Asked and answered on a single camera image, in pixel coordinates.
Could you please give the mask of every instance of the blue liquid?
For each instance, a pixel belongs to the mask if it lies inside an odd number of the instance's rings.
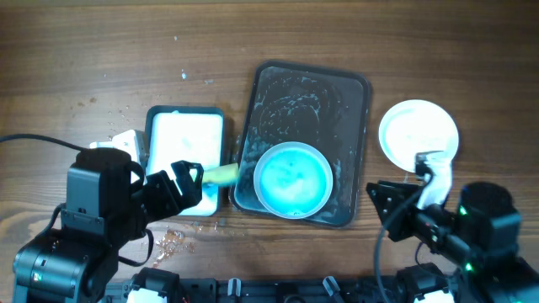
[[[260,190],[266,203],[286,215],[303,215],[317,207],[326,186],[322,165],[302,150],[275,154],[260,173]]]

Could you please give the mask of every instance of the wood grain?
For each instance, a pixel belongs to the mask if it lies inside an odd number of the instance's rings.
[[[410,98],[434,101],[461,135],[451,205],[465,183],[506,186],[524,217],[521,254],[539,268],[538,13],[538,4],[454,2],[6,8],[0,10],[0,135],[38,133],[86,146],[142,130],[150,107],[174,104],[222,108],[235,122],[235,141],[262,61],[362,72],[374,95],[361,187],[404,179],[377,142],[384,113]],[[15,253],[64,201],[74,157],[42,142],[0,147],[0,300],[11,301]],[[215,222],[222,223],[218,231]],[[344,230],[243,215],[229,204],[216,217],[152,225],[157,239],[174,229],[194,246],[159,268],[217,279],[372,274],[379,227],[364,194],[359,215]],[[143,259],[143,244],[130,243],[122,254]],[[387,242],[384,271],[413,264],[416,245]],[[152,261],[160,254],[154,252]],[[115,279],[138,270],[121,265]]]

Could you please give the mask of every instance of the wet tray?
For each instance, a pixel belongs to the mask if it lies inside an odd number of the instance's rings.
[[[299,141],[328,159],[334,187],[326,205],[302,221],[343,227],[355,217],[370,85],[360,74],[267,61],[256,71],[238,152],[240,178],[230,200],[240,210],[273,215],[260,203],[253,173],[281,142]]]

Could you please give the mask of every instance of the blue bowl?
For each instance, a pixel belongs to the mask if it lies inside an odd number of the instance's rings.
[[[271,147],[254,169],[254,191],[260,203],[286,219],[302,219],[328,202],[334,178],[328,160],[300,142]]]

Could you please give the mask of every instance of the wooden table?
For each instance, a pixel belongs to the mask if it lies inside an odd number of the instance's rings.
[[[142,130],[150,107],[173,104],[222,108],[235,122],[235,141],[260,62],[362,72],[374,94],[361,187],[405,178],[378,144],[384,113],[410,98],[434,101],[461,136],[450,207],[465,183],[507,187],[524,219],[521,254],[539,268],[538,13],[537,4],[424,2],[6,8],[0,135],[37,133],[86,146]],[[65,200],[75,155],[36,141],[1,145],[0,300],[11,301],[15,253]],[[185,234],[181,252],[157,263],[183,278],[344,278],[373,273],[380,222],[363,194],[344,230],[244,215],[228,203],[214,217],[151,228],[157,239],[167,230]],[[143,259],[144,241],[121,254]],[[386,241],[385,273],[412,265],[417,244]],[[150,266],[162,252],[154,249]],[[138,270],[121,265],[115,279]]]

